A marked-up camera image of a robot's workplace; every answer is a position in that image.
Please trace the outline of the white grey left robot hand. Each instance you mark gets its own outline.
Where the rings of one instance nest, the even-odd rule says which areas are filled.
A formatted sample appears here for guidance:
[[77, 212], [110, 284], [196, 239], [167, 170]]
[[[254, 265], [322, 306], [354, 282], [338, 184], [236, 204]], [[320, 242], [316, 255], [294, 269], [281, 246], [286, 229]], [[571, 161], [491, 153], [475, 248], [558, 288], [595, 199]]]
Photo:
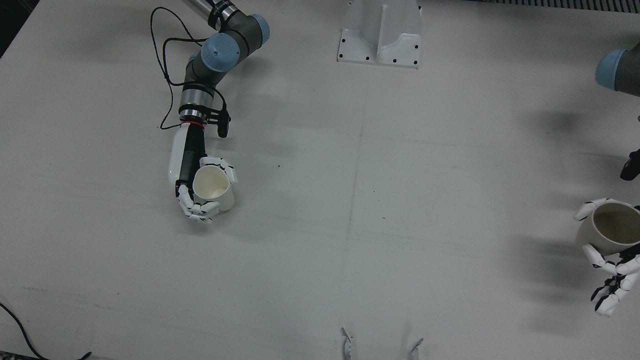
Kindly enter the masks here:
[[574, 219], [580, 223], [576, 246], [593, 268], [610, 275], [590, 296], [594, 311], [610, 317], [639, 280], [639, 207], [600, 198], [583, 203]]

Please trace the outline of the white grey right robot hand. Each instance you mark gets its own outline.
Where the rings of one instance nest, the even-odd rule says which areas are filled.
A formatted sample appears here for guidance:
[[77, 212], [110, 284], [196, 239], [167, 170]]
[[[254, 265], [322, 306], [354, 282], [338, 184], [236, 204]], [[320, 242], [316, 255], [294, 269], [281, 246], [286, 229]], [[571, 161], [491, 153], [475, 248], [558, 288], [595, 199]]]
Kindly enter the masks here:
[[174, 135], [167, 177], [180, 209], [190, 221], [211, 224], [217, 214], [234, 205], [236, 170], [224, 158], [206, 153], [202, 125], [180, 125]]

